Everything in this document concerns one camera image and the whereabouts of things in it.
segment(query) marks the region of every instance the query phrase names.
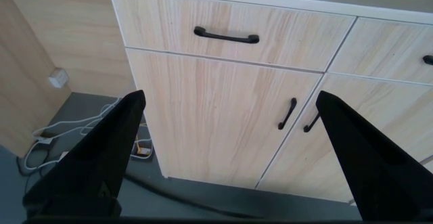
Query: wood grain surface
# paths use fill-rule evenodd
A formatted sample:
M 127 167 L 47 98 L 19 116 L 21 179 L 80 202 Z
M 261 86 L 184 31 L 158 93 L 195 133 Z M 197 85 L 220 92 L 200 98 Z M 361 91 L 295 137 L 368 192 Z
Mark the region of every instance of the wood grain surface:
M 433 154 L 433 87 L 326 74 L 258 189 L 341 202 L 353 199 L 321 120 L 309 133 L 302 130 L 317 114 L 320 90 L 343 99 L 414 159 Z
M 211 0 L 113 0 L 127 47 L 325 70 L 355 17 Z M 258 44 L 203 38 L 259 35 Z
M 332 72 L 433 83 L 433 26 L 359 18 L 336 56 Z
M 320 74 L 127 49 L 162 174 L 254 188 Z M 298 105 L 283 130 L 277 126 Z
M 24 156 L 70 89 L 49 83 L 55 66 L 12 0 L 0 0 L 0 64 L 0 144 Z
M 132 83 L 111 0 L 14 0 L 74 92 L 119 96 Z

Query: gray floor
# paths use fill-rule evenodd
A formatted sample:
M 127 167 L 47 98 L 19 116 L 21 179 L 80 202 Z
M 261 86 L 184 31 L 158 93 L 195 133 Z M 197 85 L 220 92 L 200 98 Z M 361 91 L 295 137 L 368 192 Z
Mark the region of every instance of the gray floor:
M 73 93 L 51 123 L 59 120 L 78 120 L 94 116 L 99 113 L 103 105 L 113 101 L 114 98 L 110 97 Z M 49 132 L 61 133 L 77 126 L 79 125 L 59 126 L 49 130 Z M 147 137 L 147 131 L 141 129 L 140 136 Z M 80 139 L 81 136 L 78 132 L 65 135 L 55 142 L 51 156 L 56 156 L 71 149 Z M 29 159 L 29 164 L 40 164 L 43 157 L 43 154 L 36 152 Z M 0 223 L 6 223 L 6 221 L 8 223 L 20 223 L 26 218 L 24 209 L 21 206 L 26 178 L 19 176 L 15 157 L 4 148 L 0 148 L 0 167 L 2 168 L 2 181 L 5 182 L 3 183 L 5 187 L 0 191 L 0 196 L 2 196 L 0 200 Z M 288 221 L 361 219 L 357 208 L 345 203 L 181 179 L 165 179 L 161 175 L 156 157 L 151 162 L 131 160 L 127 172 L 166 192 L 222 210 Z M 38 178 L 38 175 L 32 176 L 29 187 Z M 212 212 L 167 200 L 126 180 L 123 181 L 118 199 L 122 206 L 122 216 L 183 219 L 226 218 Z

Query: drawer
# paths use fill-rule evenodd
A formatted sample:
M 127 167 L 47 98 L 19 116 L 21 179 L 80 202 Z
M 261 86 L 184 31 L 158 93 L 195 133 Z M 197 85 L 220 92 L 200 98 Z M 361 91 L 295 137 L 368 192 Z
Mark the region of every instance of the drawer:
M 432 155 L 433 87 L 326 74 L 258 189 L 341 202 L 353 199 L 321 119 L 312 125 L 321 90 L 343 99 L 414 159 Z M 306 125 L 312 125 L 307 133 Z
M 426 55 L 433 55 L 433 26 L 359 18 L 329 70 L 433 83 Z
M 162 174 L 236 187 L 255 188 L 321 78 L 186 55 L 127 53 L 135 84 L 146 94 Z
M 213 0 L 113 0 L 127 47 L 324 71 L 354 17 Z M 200 37 L 243 38 L 255 44 Z

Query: drawer handle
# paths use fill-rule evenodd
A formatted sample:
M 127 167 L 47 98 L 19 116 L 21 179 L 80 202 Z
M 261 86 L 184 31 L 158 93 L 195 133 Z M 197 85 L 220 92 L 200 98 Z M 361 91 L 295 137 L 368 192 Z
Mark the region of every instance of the drawer handle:
M 433 55 L 426 55 L 422 58 L 424 62 L 428 65 L 433 65 Z
M 247 43 L 247 44 L 257 44 L 260 41 L 258 35 L 248 35 L 248 38 L 226 37 L 224 35 L 210 34 L 206 32 L 205 28 L 199 26 L 196 26 L 194 28 L 194 34 L 198 35 L 199 37 L 222 39 L 225 41 L 236 41 L 236 42 Z
M 283 122 L 280 122 L 278 124 L 278 129 L 279 130 L 283 130 L 284 126 L 286 125 L 287 120 L 289 119 L 290 115 L 292 114 L 293 110 L 295 110 L 296 104 L 298 103 L 298 101 L 296 100 L 296 98 L 292 98 L 290 100 L 290 109 L 289 112 L 287 113 L 286 119 L 284 119 Z
M 314 118 L 313 122 L 310 125 L 305 125 L 304 127 L 304 133 L 308 133 L 313 128 L 314 124 L 316 124 L 317 120 L 319 119 L 320 115 L 317 114 L 317 116 Z

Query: white cable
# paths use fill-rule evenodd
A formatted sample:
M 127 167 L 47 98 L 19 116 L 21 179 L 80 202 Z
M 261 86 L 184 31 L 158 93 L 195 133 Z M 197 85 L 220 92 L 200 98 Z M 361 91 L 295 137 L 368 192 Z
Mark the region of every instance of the white cable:
M 53 125 L 49 125 L 49 126 L 46 126 L 46 127 L 43 127 L 43 128 L 40 128 L 40 129 L 37 129 L 37 130 L 33 131 L 32 136 L 33 136 L 35 139 L 38 139 L 38 140 L 43 140 L 43 139 L 57 139 L 58 137 L 64 136 L 64 135 L 66 135 L 66 134 L 68 134 L 68 133 L 71 133 L 71 132 L 73 132 L 73 131 L 75 131 L 75 130 L 78 130 L 78 129 L 80 129 L 80 135 L 82 135 L 82 136 L 86 136 L 87 133 L 84 133 L 83 131 L 84 131 L 85 129 L 93 129 L 93 127 L 90 127 L 90 126 L 91 126 L 93 123 L 95 123 L 95 122 L 99 122 L 100 120 L 102 120 L 102 118 L 105 116 L 104 114 L 105 114 L 106 112 L 108 112 L 108 110 L 110 110 L 111 108 L 113 108 L 113 107 L 114 107 L 114 106 L 115 106 L 115 105 L 120 101 L 121 97 L 122 97 L 122 96 L 120 95 L 119 97 L 117 97 L 117 99 L 116 99 L 115 102 L 113 102 L 113 103 L 111 103 L 111 104 L 106 104 L 106 105 L 102 106 L 102 108 L 101 108 L 101 110 L 99 111 L 99 114 L 98 114 L 97 116 L 92 116 L 92 117 L 84 118 L 84 119 L 81 119 L 81 120 L 59 121 L 59 122 L 57 122 L 57 123 L 55 123 L 55 124 L 53 124 Z M 52 128 L 52 127 L 58 126 L 58 125 L 60 125 L 60 124 L 74 124 L 74 123 L 80 123 L 80 122 L 87 122 L 87 121 L 89 121 L 89 120 L 92 120 L 92 121 L 89 122 L 89 123 L 87 123 L 85 126 L 75 127 L 75 128 L 70 129 L 70 130 L 68 130 L 68 131 L 66 131 L 66 132 L 60 133 L 59 135 L 56 135 L 56 136 L 54 136 L 54 137 L 44 138 L 44 137 L 37 136 L 37 133 L 39 133 L 39 132 L 41 132 L 41 131 L 44 131 L 45 129 L 50 129 L 50 128 Z M 138 139 L 138 140 L 134 141 L 134 143 L 139 143 L 139 142 L 143 142 L 143 141 L 151 141 L 151 140 L 152 140 L 152 139 Z M 29 151 L 27 152 L 26 156 L 24 157 L 24 168 L 27 169 L 27 170 L 33 171 L 33 170 L 39 169 L 39 168 L 41 168 L 41 167 L 47 166 L 48 164 L 57 163 L 57 162 L 60 161 L 60 160 L 52 160 L 52 161 L 49 161 L 49 162 L 45 162 L 45 163 L 43 163 L 43 164 L 41 164 L 41 165 L 39 165 L 39 166 L 36 166 L 36 167 L 29 167 L 29 166 L 27 166 L 28 156 L 29 156 L 30 153 L 33 151 L 33 149 L 35 148 L 35 146 L 38 145 L 39 143 L 41 143 L 41 142 L 40 142 L 40 141 L 37 141 L 35 144 L 33 144 L 32 147 L 31 147 L 31 148 L 29 149 Z M 152 144 L 150 145 L 150 147 L 151 147 L 151 148 L 150 148 L 150 153 L 149 153 L 148 156 L 140 157 L 140 156 L 136 156 L 136 155 L 132 155 L 132 154 L 131 154 L 131 157 L 135 157 L 135 158 L 139 158 L 139 159 L 148 159 L 148 158 L 152 155 L 152 152 L 153 152 L 153 149 L 154 149 L 154 147 L 153 147 Z
M 36 142 L 34 145 L 32 145 L 32 147 L 30 148 L 30 150 L 28 152 L 29 153 L 32 152 L 32 150 L 36 147 L 36 145 L 38 145 L 40 143 L 41 143 L 40 141 Z M 24 168 L 27 169 L 27 170 L 29 170 L 29 171 L 33 171 L 33 170 L 39 169 L 39 168 L 44 167 L 44 166 L 46 166 L 48 164 L 53 164 L 53 163 L 59 162 L 59 160 L 52 160 L 52 161 L 43 163 L 42 165 L 39 165 L 39 166 L 36 166 L 36 167 L 28 167 L 27 166 L 27 159 L 28 159 L 28 156 L 30 155 L 29 153 L 24 158 Z

